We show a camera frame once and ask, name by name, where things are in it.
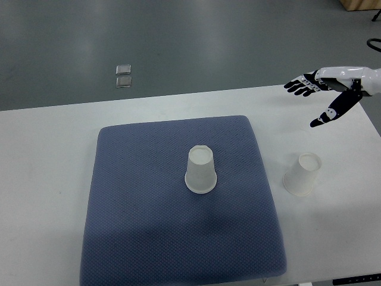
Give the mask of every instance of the upside-down paper cup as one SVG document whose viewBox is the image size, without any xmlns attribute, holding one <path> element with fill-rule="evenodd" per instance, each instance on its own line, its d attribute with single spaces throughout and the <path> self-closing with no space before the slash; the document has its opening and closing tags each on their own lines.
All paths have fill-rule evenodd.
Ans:
<svg viewBox="0 0 381 286">
<path fill-rule="evenodd" d="M 308 195 L 321 168 L 321 160 L 314 153 L 303 153 L 283 176 L 283 184 L 293 195 Z"/>
<path fill-rule="evenodd" d="M 206 145 L 196 145 L 188 154 L 185 184 L 192 192 L 206 194 L 217 183 L 213 152 Z"/>
</svg>

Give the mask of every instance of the robotic hand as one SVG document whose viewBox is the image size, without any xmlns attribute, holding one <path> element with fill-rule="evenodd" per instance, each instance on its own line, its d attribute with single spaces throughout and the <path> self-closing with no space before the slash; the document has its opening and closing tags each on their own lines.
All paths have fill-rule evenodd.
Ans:
<svg viewBox="0 0 381 286">
<path fill-rule="evenodd" d="M 288 92 L 303 94 L 304 97 L 317 91 L 342 92 L 319 118 L 310 123 L 311 127 L 316 127 L 340 118 L 364 96 L 381 92 L 381 69 L 324 67 L 291 80 L 285 88 Z"/>
</svg>

